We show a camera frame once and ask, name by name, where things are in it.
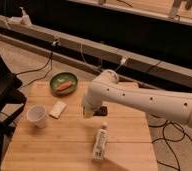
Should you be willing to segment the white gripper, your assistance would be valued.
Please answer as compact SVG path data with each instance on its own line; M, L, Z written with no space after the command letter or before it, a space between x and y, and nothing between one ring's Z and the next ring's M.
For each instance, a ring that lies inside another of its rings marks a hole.
M97 93L86 90L82 99L83 117L89 119L102 106L103 97Z

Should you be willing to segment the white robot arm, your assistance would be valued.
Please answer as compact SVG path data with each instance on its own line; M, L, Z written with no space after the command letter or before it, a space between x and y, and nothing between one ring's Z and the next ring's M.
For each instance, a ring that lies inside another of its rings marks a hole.
M91 118L103 102L113 102L192 128L192 93L127 88L113 70L104 70L88 86L82 100L83 117Z

